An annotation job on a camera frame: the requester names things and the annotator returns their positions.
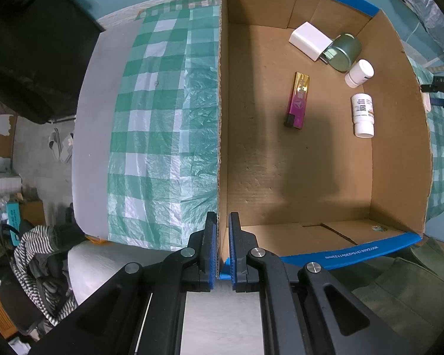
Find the small white jar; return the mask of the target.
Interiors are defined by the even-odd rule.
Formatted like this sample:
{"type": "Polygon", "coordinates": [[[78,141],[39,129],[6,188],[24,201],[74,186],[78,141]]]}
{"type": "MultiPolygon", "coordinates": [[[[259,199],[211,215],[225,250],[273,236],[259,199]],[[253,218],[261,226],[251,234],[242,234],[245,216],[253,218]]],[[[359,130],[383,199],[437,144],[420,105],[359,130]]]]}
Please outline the small white jar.
{"type": "Polygon", "coordinates": [[[374,76],[374,68],[365,59],[358,60],[345,75],[345,82],[348,87],[356,88],[363,85],[368,79],[374,76]]]}

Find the white pill bottle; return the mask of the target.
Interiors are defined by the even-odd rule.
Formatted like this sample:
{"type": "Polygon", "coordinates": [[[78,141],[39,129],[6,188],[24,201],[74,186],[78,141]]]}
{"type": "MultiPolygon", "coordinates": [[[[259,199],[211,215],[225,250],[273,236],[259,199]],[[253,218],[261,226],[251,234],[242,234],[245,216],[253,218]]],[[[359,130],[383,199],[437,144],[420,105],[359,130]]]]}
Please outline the white pill bottle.
{"type": "Polygon", "coordinates": [[[351,97],[354,134],[363,139],[374,137],[374,107],[370,95],[357,93],[351,97]]]}

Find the green round tin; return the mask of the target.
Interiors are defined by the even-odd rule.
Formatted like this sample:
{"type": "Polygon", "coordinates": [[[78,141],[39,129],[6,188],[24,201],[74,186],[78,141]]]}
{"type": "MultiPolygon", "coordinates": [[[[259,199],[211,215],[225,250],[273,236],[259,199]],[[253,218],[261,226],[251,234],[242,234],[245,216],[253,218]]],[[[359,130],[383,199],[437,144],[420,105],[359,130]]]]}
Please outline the green round tin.
{"type": "Polygon", "coordinates": [[[321,58],[339,72],[347,72],[362,50],[362,44],[350,33],[341,33],[321,54],[321,58]]]}

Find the blue-edged cardboard box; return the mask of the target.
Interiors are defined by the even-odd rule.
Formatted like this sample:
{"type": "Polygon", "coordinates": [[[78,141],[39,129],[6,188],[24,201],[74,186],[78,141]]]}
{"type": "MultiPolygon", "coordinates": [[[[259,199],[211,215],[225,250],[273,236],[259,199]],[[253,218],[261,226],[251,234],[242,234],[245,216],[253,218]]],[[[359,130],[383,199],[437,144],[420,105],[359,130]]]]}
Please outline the blue-edged cardboard box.
{"type": "Polygon", "coordinates": [[[432,149],[416,75],[385,12],[367,0],[222,0],[219,252],[237,212],[258,244],[293,264],[338,268],[424,235],[432,149]],[[343,74],[289,43],[310,22],[362,44],[374,76],[374,137],[354,134],[343,74]],[[301,130],[284,125],[295,73],[310,76],[301,130]]]}

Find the white power adapter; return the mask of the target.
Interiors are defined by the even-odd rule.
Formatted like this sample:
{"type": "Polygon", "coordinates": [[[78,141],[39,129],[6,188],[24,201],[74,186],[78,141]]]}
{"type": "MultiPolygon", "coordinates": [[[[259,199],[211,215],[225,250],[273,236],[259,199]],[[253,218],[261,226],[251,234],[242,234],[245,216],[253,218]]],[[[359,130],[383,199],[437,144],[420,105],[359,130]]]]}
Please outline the white power adapter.
{"type": "Polygon", "coordinates": [[[331,38],[310,22],[301,24],[289,37],[289,43],[313,61],[317,61],[332,42],[331,38]]]}

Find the gold magenta lighter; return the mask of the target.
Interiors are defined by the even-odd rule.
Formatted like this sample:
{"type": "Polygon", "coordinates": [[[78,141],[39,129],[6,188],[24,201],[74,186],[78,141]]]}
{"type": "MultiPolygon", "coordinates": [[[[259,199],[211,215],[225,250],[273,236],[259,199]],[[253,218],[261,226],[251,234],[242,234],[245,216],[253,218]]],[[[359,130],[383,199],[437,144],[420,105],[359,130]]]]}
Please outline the gold magenta lighter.
{"type": "Polygon", "coordinates": [[[294,75],[293,89],[290,94],[289,104],[284,125],[288,128],[302,129],[305,111],[307,107],[310,76],[297,71],[294,75]]]}

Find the striped black white cloth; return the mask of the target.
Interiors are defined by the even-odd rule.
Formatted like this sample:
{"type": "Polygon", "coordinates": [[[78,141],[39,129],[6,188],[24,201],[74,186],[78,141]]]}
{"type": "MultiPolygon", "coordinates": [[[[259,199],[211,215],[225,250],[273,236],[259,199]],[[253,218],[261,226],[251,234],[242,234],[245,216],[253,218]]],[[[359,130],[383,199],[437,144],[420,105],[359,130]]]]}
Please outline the striped black white cloth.
{"type": "Polygon", "coordinates": [[[84,239],[76,225],[37,225],[21,235],[10,260],[26,296],[53,327],[78,306],[65,262],[69,250],[84,239]]]}

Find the olive green cloth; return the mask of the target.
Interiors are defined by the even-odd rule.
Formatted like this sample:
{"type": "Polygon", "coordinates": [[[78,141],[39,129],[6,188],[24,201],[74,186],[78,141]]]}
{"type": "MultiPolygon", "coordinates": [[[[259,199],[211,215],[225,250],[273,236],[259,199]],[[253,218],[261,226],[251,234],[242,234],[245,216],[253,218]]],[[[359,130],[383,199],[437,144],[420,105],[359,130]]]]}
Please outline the olive green cloth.
{"type": "Polygon", "coordinates": [[[444,354],[444,243],[429,238],[331,273],[416,354],[444,354]]]}

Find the teal small box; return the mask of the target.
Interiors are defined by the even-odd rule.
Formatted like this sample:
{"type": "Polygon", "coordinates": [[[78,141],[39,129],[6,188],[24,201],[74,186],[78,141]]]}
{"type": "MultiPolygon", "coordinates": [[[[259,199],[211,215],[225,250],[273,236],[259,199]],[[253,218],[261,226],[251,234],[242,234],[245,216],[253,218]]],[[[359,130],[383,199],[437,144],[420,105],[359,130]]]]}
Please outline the teal small box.
{"type": "MultiPolygon", "coordinates": [[[[8,202],[6,204],[6,212],[8,216],[8,225],[18,231],[21,222],[19,204],[16,202],[8,202]]],[[[20,242],[20,236],[18,233],[11,232],[11,239],[14,246],[17,246],[20,242]]]]}

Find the green checkered tablecloth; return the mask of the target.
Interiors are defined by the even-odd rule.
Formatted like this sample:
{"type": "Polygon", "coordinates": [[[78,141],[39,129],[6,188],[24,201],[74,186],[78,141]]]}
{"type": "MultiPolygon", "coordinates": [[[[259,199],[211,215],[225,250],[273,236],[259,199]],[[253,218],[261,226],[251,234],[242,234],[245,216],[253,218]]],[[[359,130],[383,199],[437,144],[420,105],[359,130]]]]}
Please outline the green checkered tablecloth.
{"type": "Polygon", "coordinates": [[[217,209],[220,1],[142,11],[115,103],[108,240],[175,251],[217,209]]]}

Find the black bag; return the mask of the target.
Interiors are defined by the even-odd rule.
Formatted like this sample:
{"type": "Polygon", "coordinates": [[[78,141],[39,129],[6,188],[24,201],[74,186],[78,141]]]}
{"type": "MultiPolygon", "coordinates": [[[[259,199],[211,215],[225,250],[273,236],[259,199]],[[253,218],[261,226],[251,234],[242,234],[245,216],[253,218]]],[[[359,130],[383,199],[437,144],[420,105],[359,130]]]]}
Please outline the black bag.
{"type": "Polygon", "coordinates": [[[102,31],[79,0],[0,0],[0,114],[75,115],[102,31]]]}

